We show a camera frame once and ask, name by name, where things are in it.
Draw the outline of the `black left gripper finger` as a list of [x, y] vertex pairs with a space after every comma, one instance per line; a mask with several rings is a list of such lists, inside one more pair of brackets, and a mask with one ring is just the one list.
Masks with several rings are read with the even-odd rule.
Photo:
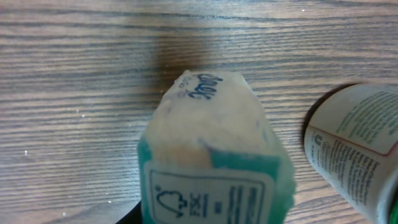
[[142, 224], [141, 202], [139, 202], [127, 215], [116, 224]]

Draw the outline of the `Kleenex pocket tissue pack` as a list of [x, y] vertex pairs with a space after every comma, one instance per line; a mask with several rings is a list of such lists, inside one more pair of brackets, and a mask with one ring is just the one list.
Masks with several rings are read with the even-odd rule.
[[236, 72], [185, 71], [137, 145], [144, 223], [280, 224], [294, 168]]

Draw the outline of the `green lid white jar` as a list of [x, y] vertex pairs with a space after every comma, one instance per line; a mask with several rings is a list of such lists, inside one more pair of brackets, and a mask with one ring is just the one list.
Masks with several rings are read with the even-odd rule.
[[397, 223], [397, 87], [339, 86], [322, 96], [303, 124], [306, 156], [370, 222]]

